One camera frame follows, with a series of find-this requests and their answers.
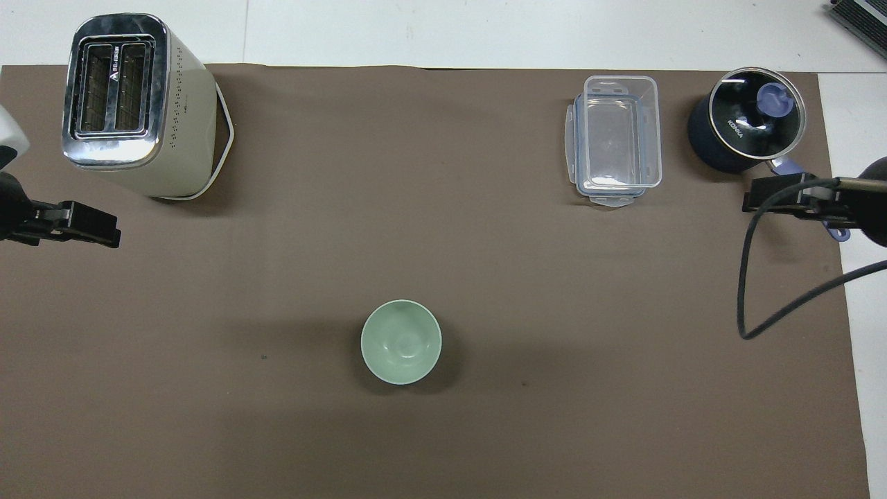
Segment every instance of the green bowl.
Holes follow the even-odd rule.
[[[370,314],[360,334],[366,366],[391,384],[415,383],[425,377],[441,354],[441,328],[424,306],[394,300]]]

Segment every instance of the kettle handle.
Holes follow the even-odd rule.
[[[801,165],[794,162],[788,156],[780,156],[778,158],[773,158],[772,160],[767,160],[767,166],[770,167],[770,171],[772,171],[774,175],[806,173],[805,170],[801,168]],[[822,222],[822,226],[826,228],[828,234],[832,236],[832,239],[837,242],[844,242],[850,239],[850,229],[829,228],[825,222]]]

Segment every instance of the table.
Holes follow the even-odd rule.
[[[0,63],[65,63],[79,22],[141,7],[6,2],[0,12]],[[855,176],[887,153],[878,145],[878,123],[887,111],[887,63],[826,19],[820,2],[280,6],[231,0],[158,2],[153,11],[205,62],[717,70],[753,64],[817,71],[824,73],[820,89],[834,173]],[[30,35],[35,28],[41,36]],[[638,33],[645,35],[639,40]],[[732,42],[723,43],[725,38]],[[861,234],[842,246],[845,270],[883,255]],[[871,276],[846,290],[873,497],[887,496],[887,368],[878,362],[887,352],[881,326],[887,313],[877,300],[885,289],[887,277]]]

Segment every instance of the plastic food container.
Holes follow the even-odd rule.
[[[569,180],[604,206],[634,202],[662,181],[659,96],[647,76],[592,76],[567,107]]]

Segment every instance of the white toaster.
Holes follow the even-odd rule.
[[[153,15],[91,18],[71,44],[62,151],[77,168],[138,193],[192,199],[221,168],[213,168],[217,88]]]

